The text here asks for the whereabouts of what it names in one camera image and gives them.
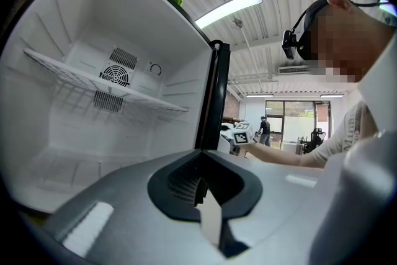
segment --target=person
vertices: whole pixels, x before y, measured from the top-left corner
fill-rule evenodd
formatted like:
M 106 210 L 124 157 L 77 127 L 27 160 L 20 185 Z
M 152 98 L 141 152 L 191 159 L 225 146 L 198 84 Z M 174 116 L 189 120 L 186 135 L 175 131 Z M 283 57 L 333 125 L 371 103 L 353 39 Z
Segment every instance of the person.
M 270 147 L 270 123 L 266 120 L 266 117 L 264 116 L 261 117 L 261 126 L 259 127 L 259 130 L 257 132 L 258 135 L 261 133 L 261 130 L 262 135 L 259 139 L 259 143 Z
M 365 103 L 356 103 L 332 137 L 311 153 L 300 156 L 260 143 L 242 147 L 265 162 L 323 168 L 331 155 L 347 152 L 378 129 L 395 130 L 397 115 L 384 97 L 397 98 L 396 83 L 388 80 L 397 66 L 396 28 L 370 17 L 350 0 L 318 0 L 306 11 L 304 30 L 310 32 L 310 52 L 318 65 L 359 82 Z

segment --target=wall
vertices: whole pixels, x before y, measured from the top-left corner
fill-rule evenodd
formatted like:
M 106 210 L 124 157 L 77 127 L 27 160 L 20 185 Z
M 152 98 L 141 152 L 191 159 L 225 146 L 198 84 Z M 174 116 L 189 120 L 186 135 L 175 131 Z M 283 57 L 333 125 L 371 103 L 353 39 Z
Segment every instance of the wall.
M 349 109 L 362 100 L 362 96 L 358 89 L 355 89 L 354 91 L 350 92 L 349 95 L 345 98 L 348 98 L 347 106 Z
M 266 99 L 255 97 L 246 99 L 246 103 L 240 104 L 239 118 L 253 124 L 254 130 L 258 130 L 261 124 L 261 117 L 265 116 Z
M 226 92 L 225 109 L 223 110 L 224 117 L 239 117 L 240 102 L 230 92 Z
M 345 116 L 346 109 L 346 96 L 341 99 L 333 99 L 331 101 L 331 133 L 334 133 L 341 124 L 343 117 Z

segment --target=gray surface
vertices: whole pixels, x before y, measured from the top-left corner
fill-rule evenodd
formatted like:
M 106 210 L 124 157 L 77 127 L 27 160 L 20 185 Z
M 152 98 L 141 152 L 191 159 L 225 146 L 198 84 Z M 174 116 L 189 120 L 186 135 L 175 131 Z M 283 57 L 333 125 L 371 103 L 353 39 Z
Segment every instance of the gray surface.
M 119 169 L 69 201 L 45 225 L 57 239 L 95 201 L 114 207 L 86 259 L 96 264 L 215 264 L 223 255 L 202 235 L 200 224 L 171 220 L 148 196 L 147 183 L 159 168 L 189 151 Z
M 344 157 L 345 154 L 338 154 L 329 158 L 322 173 L 317 169 L 298 167 L 285 167 L 283 171 L 283 166 L 276 164 L 268 164 L 274 168 L 262 169 L 258 169 L 256 164 L 250 165 L 250 169 L 254 169 L 253 173 L 261 179 L 264 193 L 258 206 L 248 217 L 238 221 L 232 220 L 230 225 L 235 237 L 244 238 L 244 241 L 250 243 L 256 242 L 250 245 L 251 249 L 228 262 L 266 265 L 308 264 L 311 244 L 331 205 Z M 288 170 L 291 174 L 317 174 L 321 177 L 313 189 L 306 188 L 305 192 L 299 190 L 298 187 L 302 186 L 283 184 L 281 179 L 285 180 L 283 175 L 288 174 Z M 271 172 L 279 178 L 273 178 Z
M 184 153 L 114 172 L 66 204 L 46 228 L 60 235 L 93 200 L 103 200 L 115 213 L 88 255 L 97 264 L 333 264 L 357 247 L 392 199 L 396 139 L 389 133 L 358 142 L 331 156 L 323 171 L 212 151 L 254 173 L 263 186 L 252 212 L 229 221 L 234 237 L 251 247 L 235 258 L 226 260 L 198 224 L 165 217 L 147 195 L 149 176 Z M 319 179 L 310 188 L 288 182 L 288 175 Z
M 313 188 L 288 182 L 288 175 L 318 179 L 322 169 L 263 163 L 257 159 L 237 159 L 217 152 L 218 156 L 254 173 L 262 182 L 263 193 L 252 212 L 229 221 L 233 235 L 254 246 L 280 228 L 314 192 Z

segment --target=wire shelf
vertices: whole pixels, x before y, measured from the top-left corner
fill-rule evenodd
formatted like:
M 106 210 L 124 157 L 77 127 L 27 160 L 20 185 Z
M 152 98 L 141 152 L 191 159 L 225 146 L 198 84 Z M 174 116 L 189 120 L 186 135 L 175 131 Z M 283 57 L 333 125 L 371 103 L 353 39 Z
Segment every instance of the wire shelf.
M 184 107 L 180 107 L 171 103 L 164 102 L 155 97 L 134 91 L 133 89 L 125 88 L 110 81 L 106 81 L 100 77 L 96 77 L 84 71 L 73 68 L 62 62 L 51 59 L 29 48 L 25 48 L 26 55 L 31 57 L 36 62 L 40 63 L 46 69 L 56 73 L 62 80 L 73 83 L 85 89 L 93 91 L 102 91 L 108 94 L 116 95 L 124 98 L 128 102 L 143 104 L 154 109 L 175 110 L 178 112 L 187 112 Z

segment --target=glass door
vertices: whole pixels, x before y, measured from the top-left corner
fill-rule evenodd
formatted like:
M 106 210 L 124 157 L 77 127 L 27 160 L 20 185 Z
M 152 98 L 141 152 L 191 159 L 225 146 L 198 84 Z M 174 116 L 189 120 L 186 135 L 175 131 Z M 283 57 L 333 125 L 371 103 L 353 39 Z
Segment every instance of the glass door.
M 285 124 L 283 141 L 295 143 L 298 138 L 310 141 L 315 128 L 314 102 L 285 101 Z
M 284 130 L 284 103 L 266 101 L 266 117 L 270 123 L 270 147 L 281 149 Z

